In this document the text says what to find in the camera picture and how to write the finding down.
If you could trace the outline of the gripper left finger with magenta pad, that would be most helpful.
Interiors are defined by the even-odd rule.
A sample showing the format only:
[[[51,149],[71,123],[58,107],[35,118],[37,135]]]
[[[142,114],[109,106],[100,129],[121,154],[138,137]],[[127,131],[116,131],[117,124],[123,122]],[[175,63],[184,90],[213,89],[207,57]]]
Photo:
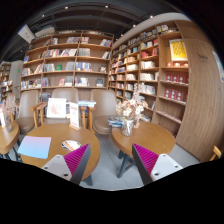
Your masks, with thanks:
[[[79,185],[90,155],[90,145],[86,144],[65,156],[55,155],[42,169]]]

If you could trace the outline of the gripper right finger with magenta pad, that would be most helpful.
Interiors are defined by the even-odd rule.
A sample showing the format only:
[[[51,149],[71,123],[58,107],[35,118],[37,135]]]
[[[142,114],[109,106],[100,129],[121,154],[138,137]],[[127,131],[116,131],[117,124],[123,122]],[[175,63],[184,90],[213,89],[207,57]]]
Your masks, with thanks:
[[[132,154],[144,185],[182,169],[168,154],[156,154],[143,146],[132,144]]]

